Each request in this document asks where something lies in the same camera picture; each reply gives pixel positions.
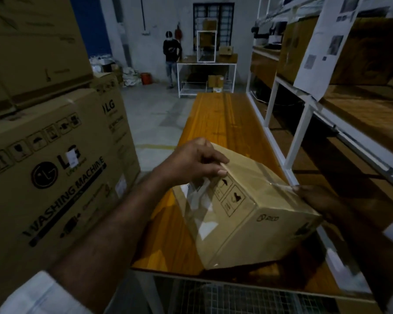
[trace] blue panel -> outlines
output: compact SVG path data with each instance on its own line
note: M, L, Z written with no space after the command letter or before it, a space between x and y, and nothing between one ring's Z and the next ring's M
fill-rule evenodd
M100 0L70 0L89 57L110 54Z

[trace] person's left hand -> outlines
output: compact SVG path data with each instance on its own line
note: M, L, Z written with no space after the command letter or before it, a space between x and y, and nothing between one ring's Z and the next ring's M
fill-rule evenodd
M216 151L207 139L196 138L176 148L155 168L155 173L173 187L202 177L224 177L227 171L220 163L228 162L228 158Z

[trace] window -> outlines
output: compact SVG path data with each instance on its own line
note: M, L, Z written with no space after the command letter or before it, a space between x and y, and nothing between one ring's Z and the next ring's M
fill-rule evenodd
M233 28L234 3L194 3L194 37L197 35L197 18L213 17L218 19L217 38L220 46L231 45L231 30Z

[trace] yellow floor line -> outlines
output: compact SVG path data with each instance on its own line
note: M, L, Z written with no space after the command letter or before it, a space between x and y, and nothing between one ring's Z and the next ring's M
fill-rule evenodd
M173 145L159 145L159 144L137 144L136 148L154 148L159 150L174 150L176 146Z

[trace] round lg face logo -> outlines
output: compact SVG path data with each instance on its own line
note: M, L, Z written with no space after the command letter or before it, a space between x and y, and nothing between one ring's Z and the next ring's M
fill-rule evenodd
M39 163L31 173L32 183L36 188L44 189L51 187L58 177L58 169L51 162Z

